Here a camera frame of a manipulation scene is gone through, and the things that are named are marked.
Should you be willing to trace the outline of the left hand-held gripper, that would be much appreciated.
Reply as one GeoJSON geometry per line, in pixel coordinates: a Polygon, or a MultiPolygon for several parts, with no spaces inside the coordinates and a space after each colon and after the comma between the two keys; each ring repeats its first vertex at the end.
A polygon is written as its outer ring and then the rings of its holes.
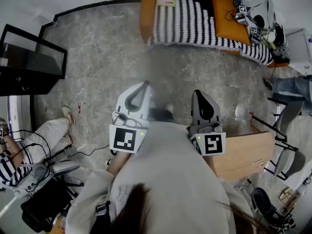
{"type": "Polygon", "coordinates": [[[135,154],[150,127],[148,117],[151,102],[150,82],[137,83],[122,92],[112,113],[109,147],[115,152],[135,154]]]}

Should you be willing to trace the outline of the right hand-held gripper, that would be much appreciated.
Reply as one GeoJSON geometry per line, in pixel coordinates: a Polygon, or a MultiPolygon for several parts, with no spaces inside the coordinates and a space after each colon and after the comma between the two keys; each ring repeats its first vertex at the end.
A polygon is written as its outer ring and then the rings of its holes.
{"type": "Polygon", "coordinates": [[[191,116],[193,126],[187,127],[188,137],[201,156],[225,154],[226,133],[221,126],[218,104],[205,92],[192,94],[191,116]]]}

